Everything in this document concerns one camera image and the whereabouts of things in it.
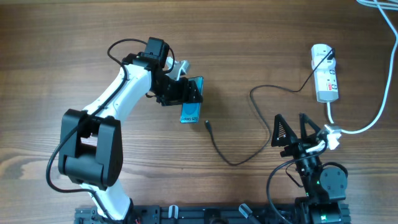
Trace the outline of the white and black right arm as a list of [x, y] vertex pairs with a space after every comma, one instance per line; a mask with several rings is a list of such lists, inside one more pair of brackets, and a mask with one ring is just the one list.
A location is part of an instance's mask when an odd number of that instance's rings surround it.
[[[275, 115], [271, 146], [283, 147], [281, 157], [292, 159], [277, 166], [269, 175], [266, 195], [269, 205], [278, 220], [284, 223], [344, 223], [348, 170], [337, 162], [323, 163], [320, 156], [339, 145], [341, 128], [338, 126], [316, 125], [306, 114], [299, 114], [300, 136], [297, 136], [281, 114]], [[288, 218], [276, 207], [271, 199], [270, 185], [273, 176], [281, 169], [294, 164], [306, 196], [295, 199], [296, 214]]]

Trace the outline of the blue-screen Galaxy smartphone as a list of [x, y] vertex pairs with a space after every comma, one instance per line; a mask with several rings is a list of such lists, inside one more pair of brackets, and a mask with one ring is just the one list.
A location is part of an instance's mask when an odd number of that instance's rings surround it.
[[[203, 96], [203, 82], [202, 76], [189, 78], [189, 80], [195, 81], [198, 87], [198, 91]], [[181, 123], [197, 123], [200, 117], [201, 103], [184, 103], [182, 105], [180, 122]]]

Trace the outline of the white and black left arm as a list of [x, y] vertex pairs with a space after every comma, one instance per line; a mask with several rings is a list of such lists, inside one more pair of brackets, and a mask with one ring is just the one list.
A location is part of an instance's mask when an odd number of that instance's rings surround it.
[[62, 118], [60, 143], [46, 168], [50, 179], [54, 160], [58, 171], [86, 192], [96, 206], [76, 223], [142, 223], [132, 199], [119, 181], [123, 166], [121, 126], [142, 97], [154, 97], [161, 106], [182, 107], [181, 123], [196, 123], [203, 103], [203, 77], [186, 78], [190, 64], [177, 61], [173, 50], [162, 39], [149, 38], [145, 49], [118, 60], [115, 80], [83, 110], [69, 109]]

